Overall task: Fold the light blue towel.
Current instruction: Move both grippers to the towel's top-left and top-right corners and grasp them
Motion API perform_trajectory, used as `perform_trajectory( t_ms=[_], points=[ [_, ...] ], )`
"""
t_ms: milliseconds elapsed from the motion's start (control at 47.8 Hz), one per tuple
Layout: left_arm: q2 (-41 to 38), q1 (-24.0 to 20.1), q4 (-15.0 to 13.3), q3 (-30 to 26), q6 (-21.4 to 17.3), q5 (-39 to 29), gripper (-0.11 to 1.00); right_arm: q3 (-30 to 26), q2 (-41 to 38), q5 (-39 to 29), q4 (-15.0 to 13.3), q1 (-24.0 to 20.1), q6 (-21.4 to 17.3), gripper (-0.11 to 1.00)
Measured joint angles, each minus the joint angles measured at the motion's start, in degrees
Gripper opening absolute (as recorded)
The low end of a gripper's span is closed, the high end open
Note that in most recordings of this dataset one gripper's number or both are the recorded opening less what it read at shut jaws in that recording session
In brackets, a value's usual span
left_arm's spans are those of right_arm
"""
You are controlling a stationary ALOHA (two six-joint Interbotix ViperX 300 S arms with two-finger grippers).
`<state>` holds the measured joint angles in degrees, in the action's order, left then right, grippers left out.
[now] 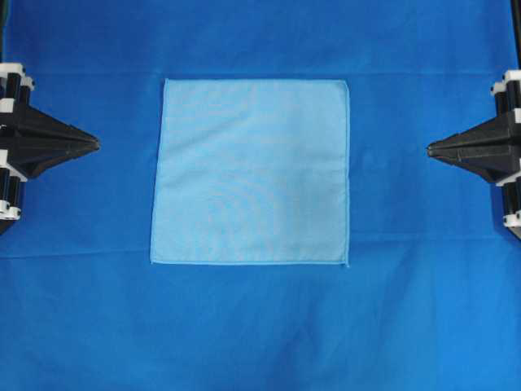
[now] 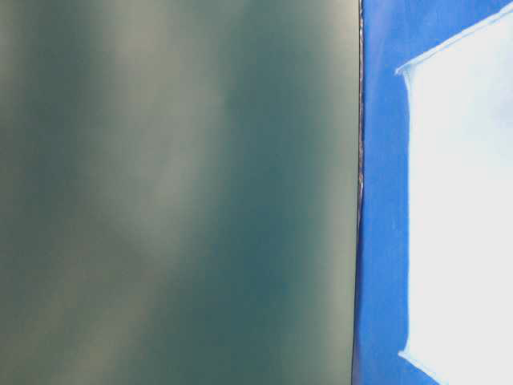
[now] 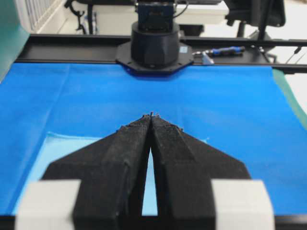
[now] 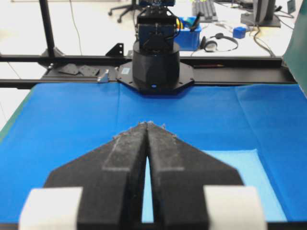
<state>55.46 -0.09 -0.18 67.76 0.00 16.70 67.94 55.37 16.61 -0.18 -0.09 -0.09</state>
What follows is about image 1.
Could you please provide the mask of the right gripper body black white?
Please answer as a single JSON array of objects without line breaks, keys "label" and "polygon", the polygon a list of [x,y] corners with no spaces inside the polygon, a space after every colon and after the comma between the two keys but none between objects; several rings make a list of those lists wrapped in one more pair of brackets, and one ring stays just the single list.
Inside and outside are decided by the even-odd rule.
[{"label": "right gripper body black white", "polygon": [[501,188],[503,225],[520,226],[520,71],[506,71],[491,93],[496,104],[496,119],[504,120],[507,138],[501,141],[506,148],[504,174],[495,179]]}]

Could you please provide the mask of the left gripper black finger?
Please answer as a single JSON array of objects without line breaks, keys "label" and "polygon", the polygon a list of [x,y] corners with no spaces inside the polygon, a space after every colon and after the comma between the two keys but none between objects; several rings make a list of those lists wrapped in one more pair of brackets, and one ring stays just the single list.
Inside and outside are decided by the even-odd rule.
[{"label": "left gripper black finger", "polygon": [[99,145],[99,140],[95,136],[73,125],[65,124],[30,106],[15,107],[15,127],[24,135],[67,139]]},{"label": "left gripper black finger", "polygon": [[15,150],[15,167],[27,179],[35,179],[56,165],[86,156],[99,148],[99,142],[50,142],[25,145]]}]

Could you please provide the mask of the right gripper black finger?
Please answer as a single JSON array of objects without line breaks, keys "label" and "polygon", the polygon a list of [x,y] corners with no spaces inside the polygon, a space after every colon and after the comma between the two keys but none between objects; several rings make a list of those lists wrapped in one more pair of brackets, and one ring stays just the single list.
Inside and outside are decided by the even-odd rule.
[{"label": "right gripper black finger", "polygon": [[467,131],[433,142],[428,155],[440,155],[452,149],[466,147],[495,147],[515,141],[515,113],[506,112]]},{"label": "right gripper black finger", "polygon": [[476,174],[488,183],[498,183],[515,173],[515,167],[512,165],[513,161],[509,158],[501,162],[501,159],[489,159],[488,157],[466,159],[456,156],[436,155],[431,152],[428,152],[427,155],[447,165]]}]

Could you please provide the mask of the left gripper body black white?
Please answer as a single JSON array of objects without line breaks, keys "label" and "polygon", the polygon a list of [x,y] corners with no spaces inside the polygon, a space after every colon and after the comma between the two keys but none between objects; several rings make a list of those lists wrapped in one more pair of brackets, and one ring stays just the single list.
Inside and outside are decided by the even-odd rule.
[{"label": "left gripper body black white", "polygon": [[21,131],[15,114],[29,106],[34,80],[21,63],[1,63],[1,219],[19,220],[28,170],[15,162]]}]

